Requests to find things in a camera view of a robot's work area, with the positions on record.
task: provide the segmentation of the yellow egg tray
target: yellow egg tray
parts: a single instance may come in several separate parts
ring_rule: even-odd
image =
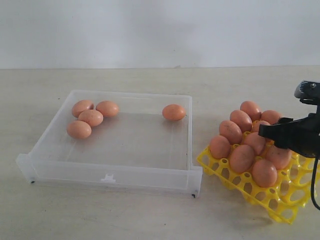
[[[268,148],[256,161],[262,159]],[[238,147],[231,146],[231,151]],[[235,173],[230,169],[228,158],[215,159],[211,156],[207,147],[197,157],[197,162],[203,167],[207,175],[216,175],[222,184],[229,190],[238,189],[244,199],[252,205],[261,205],[269,216],[279,223],[292,224],[295,220],[299,207],[305,207],[310,198],[311,175],[314,158],[306,158],[292,152],[291,160],[285,169],[278,170],[277,181],[274,186],[264,188],[258,186],[252,178],[251,169],[242,174]],[[320,172],[316,174],[316,181],[320,178]]]

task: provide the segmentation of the black cable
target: black cable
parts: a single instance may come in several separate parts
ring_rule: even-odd
[[[315,183],[316,183],[319,157],[320,157],[320,154],[317,154],[316,158],[314,159],[314,166],[313,166],[312,177],[311,177],[311,189],[310,189],[312,203],[318,210],[320,210],[320,206],[317,204],[315,199]]]

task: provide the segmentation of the table surface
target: table surface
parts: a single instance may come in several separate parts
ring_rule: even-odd
[[[33,148],[73,89],[192,96],[195,160],[242,101],[293,118],[314,112],[293,94],[301,80],[319,76],[320,66],[0,70],[0,239],[319,238],[320,212],[311,202],[292,225],[276,223],[215,176],[203,175],[193,199],[32,186],[15,162]]]

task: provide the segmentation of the white wall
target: white wall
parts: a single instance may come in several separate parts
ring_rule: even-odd
[[[320,65],[319,0],[0,0],[0,68]]]

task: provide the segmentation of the clear plastic container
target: clear plastic container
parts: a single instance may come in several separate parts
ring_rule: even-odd
[[[84,99],[118,104],[86,139],[67,132],[73,105]],[[181,121],[169,122],[162,110],[179,104]],[[118,190],[190,194],[198,197],[203,169],[192,163],[192,98],[73,90],[29,154],[16,162],[30,183]]]

